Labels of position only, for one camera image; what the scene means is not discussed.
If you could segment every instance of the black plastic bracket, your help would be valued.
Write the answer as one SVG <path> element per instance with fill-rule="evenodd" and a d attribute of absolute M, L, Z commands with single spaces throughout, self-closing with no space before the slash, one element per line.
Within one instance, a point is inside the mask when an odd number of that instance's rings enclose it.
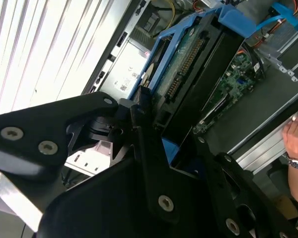
<path fill-rule="evenodd" d="M 0 115 L 0 171 L 31 180 L 54 179 L 83 126 L 94 116 L 114 116 L 117 107 L 109 95 L 96 92 Z M 53 142 L 56 151 L 40 152 L 43 141 Z"/>

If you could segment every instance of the person's hand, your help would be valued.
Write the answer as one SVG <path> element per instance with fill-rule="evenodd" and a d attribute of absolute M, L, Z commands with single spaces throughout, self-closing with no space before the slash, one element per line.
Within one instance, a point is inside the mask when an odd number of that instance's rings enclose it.
<path fill-rule="evenodd" d="M 283 138 L 289 157 L 298 160 L 298 118 L 284 127 Z"/>

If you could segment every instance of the motherboard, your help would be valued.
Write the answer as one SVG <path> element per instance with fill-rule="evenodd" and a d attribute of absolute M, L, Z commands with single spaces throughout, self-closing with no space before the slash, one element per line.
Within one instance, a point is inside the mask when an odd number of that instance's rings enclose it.
<path fill-rule="evenodd" d="M 257 71 L 257 65 L 252 65 L 247 54 L 236 55 L 202 109 L 201 120 L 193 132 L 205 133 L 238 100 L 251 93 L 262 79 Z"/>

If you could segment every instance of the white slats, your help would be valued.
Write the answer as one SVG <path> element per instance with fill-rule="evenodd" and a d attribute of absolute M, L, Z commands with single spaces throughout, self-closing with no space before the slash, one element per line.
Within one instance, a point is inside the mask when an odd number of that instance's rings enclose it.
<path fill-rule="evenodd" d="M 130 0 L 0 0 L 0 114 L 79 95 Z"/>

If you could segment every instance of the red wire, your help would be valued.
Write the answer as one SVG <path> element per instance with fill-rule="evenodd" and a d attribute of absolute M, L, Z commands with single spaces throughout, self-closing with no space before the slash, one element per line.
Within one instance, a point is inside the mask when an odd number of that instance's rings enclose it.
<path fill-rule="evenodd" d="M 294 15 L 298 12 L 298 2 L 297 2 L 297 0 L 293 0 L 293 2 L 294 2 Z M 283 19 L 282 20 L 282 22 L 281 23 L 277 23 L 275 26 L 273 26 L 273 28 L 271 29 L 271 30 L 269 30 L 267 33 L 269 33 L 269 34 L 271 34 L 271 33 L 273 33 L 274 31 L 276 31 L 276 29 L 278 28 L 278 27 L 280 27 L 284 22 L 285 22 L 286 20 L 285 19 Z M 253 45 L 252 47 L 253 48 L 257 48 L 257 47 L 259 47 L 264 41 L 265 41 L 266 39 L 264 38 L 264 37 L 262 37 L 262 39 L 260 39 L 255 45 Z"/>
<path fill-rule="evenodd" d="M 196 4 L 198 3 L 198 1 L 197 0 L 195 0 L 194 2 L 193 2 L 193 9 L 194 10 L 196 10 L 196 11 L 199 11 L 199 10 L 201 10 L 199 7 L 196 7 Z"/>

